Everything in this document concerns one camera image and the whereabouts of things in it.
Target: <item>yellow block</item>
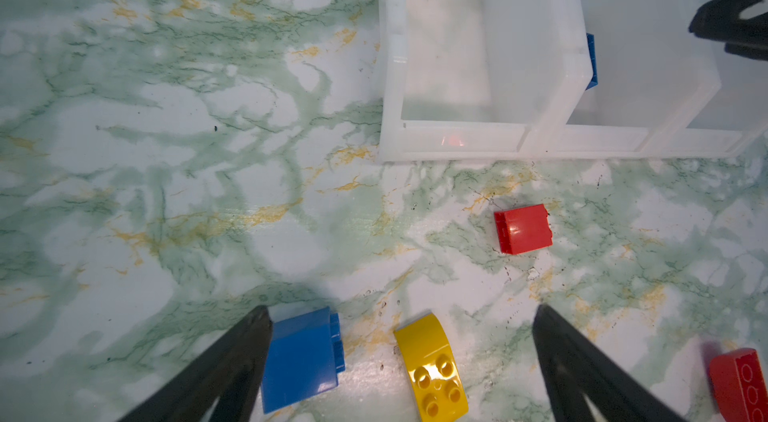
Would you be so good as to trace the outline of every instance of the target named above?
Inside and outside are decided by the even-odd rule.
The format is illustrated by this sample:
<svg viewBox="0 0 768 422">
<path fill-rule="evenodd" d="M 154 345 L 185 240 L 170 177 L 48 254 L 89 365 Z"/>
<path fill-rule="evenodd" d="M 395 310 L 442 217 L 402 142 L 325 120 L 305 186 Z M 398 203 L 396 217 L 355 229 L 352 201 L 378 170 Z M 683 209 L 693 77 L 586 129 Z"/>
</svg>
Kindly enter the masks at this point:
<svg viewBox="0 0 768 422">
<path fill-rule="evenodd" d="M 424 422 L 453 422 L 469 411 L 451 345 L 434 314 L 395 331 Z"/>
</svg>

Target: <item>red block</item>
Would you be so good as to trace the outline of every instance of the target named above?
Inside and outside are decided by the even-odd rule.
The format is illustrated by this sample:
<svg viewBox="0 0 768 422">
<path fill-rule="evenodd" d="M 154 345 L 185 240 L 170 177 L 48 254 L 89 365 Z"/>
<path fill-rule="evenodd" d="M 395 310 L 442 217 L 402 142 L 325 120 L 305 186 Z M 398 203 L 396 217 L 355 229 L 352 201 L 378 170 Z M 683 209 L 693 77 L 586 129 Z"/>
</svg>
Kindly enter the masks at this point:
<svg viewBox="0 0 768 422">
<path fill-rule="evenodd" d="M 710 362 L 710 379 L 726 422 L 768 422 L 768 392 L 755 349 L 718 355 Z"/>
<path fill-rule="evenodd" d="M 549 213 L 543 204 L 494 213 L 502 252 L 516 255 L 552 245 L 547 216 Z"/>
</svg>

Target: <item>blue block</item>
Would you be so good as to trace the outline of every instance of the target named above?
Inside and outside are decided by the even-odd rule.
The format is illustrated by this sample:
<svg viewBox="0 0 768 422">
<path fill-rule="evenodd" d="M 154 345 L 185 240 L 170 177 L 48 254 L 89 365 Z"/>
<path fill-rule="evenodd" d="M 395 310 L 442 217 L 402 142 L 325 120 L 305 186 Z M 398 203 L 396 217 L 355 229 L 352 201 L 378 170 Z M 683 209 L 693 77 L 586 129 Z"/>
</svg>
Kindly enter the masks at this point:
<svg viewBox="0 0 768 422">
<path fill-rule="evenodd" d="M 261 382 L 264 414 L 335 388 L 344 369 L 339 315 L 330 308 L 276 322 Z"/>
<path fill-rule="evenodd" d="M 587 89 L 591 89 L 598 85 L 598 62 L 594 57 L 594 35 L 590 33 L 587 33 L 587 45 L 589 46 L 589 58 L 592 60 L 592 80 Z"/>
</svg>

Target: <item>white container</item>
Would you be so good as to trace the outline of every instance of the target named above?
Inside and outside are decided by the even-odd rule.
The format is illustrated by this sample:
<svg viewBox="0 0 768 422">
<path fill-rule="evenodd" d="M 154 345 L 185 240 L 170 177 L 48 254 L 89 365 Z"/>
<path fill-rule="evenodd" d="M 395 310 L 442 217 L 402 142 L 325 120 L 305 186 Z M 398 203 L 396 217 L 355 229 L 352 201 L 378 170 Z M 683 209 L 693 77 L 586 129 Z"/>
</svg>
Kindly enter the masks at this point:
<svg viewBox="0 0 768 422">
<path fill-rule="evenodd" d="M 584 93 L 553 153 L 660 155 L 720 88 L 714 55 L 688 32 L 700 0 L 581 0 L 598 86 Z"/>
<path fill-rule="evenodd" d="M 381 160 L 540 157 L 592 77 L 579 0 L 379 0 Z"/>
<path fill-rule="evenodd" d="M 742 15 L 765 11 L 762 3 Z M 705 43 L 714 48 L 723 87 L 686 129 L 678 131 L 666 148 L 668 155 L 734 156 L 768 129 L 768 62 L 725 53 L 722 42 Z"/>
</svg>

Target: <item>building block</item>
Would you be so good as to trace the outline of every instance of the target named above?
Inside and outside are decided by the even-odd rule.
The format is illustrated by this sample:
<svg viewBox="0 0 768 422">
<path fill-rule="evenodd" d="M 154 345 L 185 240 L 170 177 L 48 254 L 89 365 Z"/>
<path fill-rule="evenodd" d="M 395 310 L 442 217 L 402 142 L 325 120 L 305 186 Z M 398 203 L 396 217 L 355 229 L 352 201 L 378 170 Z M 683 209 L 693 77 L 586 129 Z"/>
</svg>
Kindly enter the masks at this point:
<svg viewBox="0 0 768 422">
<path fill-rule="evenodd" d="M 587 33 L 587 47 L 589 48 L 589 58 L 592 61 L 592 79 L 587 85 L 591 89 L 598 85 L 598 60 L 594 56 L 594 35 Z"/>
<path fill-rule="evenodd" d="M 264 414 L 335 388 L 344 369 L 339 315 L 330 308 L 276 322 L 261 382 Z"/>
<path fill-rule="evenodd" d="M 543 204 L 494 213 L 504 254 L 523 254 L 552 245 L 552 230 Z"/>
<path fill-rule="evenodd" d="M 718 355 L 710 362 L 710 379 L 726 422 L 768 422 L 768 392 L 755 349 Z"/>
<path fill-rule="evenodd" d="M 418 412 L 425 422 L 453 422 L 469 410 L 456 360 L 440 321 L 429 314 L 395 331 Z"/>
</svg>

